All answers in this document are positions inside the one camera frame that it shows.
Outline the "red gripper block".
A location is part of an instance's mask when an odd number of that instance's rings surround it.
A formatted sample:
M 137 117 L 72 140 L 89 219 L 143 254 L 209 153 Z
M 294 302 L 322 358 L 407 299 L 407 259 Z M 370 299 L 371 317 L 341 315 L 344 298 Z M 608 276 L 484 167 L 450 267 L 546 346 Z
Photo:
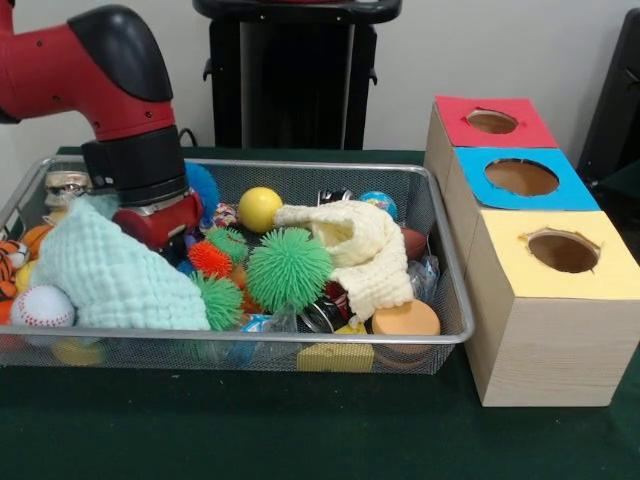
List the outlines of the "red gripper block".
M 203 212 L 199 195 L 189 191 L 146 206 L 120 208 L 112 221 L 150 249 L 163 249 L 177 235 L 197 227 Z

